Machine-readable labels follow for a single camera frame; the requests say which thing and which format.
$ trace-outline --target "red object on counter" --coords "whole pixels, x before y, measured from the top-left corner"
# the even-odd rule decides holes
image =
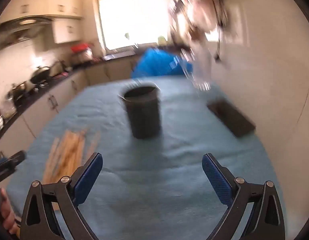
[[[81,43],[75,46],[71,47],[71,50],[73,53],[77,53],[77,52],[81,52],[83,50],[86,50],[87,48],[89,48],[88,43]]]

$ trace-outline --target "blue plastic bag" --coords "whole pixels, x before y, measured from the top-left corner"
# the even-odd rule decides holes
[[[177,56],[158,49],[147,49],[137,66],[131,72],[131,78],[184,75]],[[186,62],[187,71],[192,65]]]

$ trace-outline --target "range hood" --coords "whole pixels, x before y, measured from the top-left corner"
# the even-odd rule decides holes
[[[52,20],[47,17],[24,17],[0,25],[0,50],[36,37]]]

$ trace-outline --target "black cup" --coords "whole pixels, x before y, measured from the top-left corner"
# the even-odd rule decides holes
[[[132,134],[137,139],[154,137],[161,130],[159,91],[156,85],[136,85],[121,96]]]

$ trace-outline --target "metal screw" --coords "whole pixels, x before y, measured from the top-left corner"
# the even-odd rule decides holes
[[[242,177],[238,177],[236,178],[236,182],[238,182],[239,184],[243,184],[245,183],[245,180]]]
[[[61,179],[61,182],[62,182],[62,183],[67,183],[69,180],[70,180],[70,178],[69,178],[68,176],[64,176],[64,177]]]
[[[34,182],[32,182],[32,187],[37,187],[37,185],[39,185],[39,181],[34,181]]]
[[[274,183],[272,181],[267,181],[267,186],[268,187],[273,187],[274,186]]]

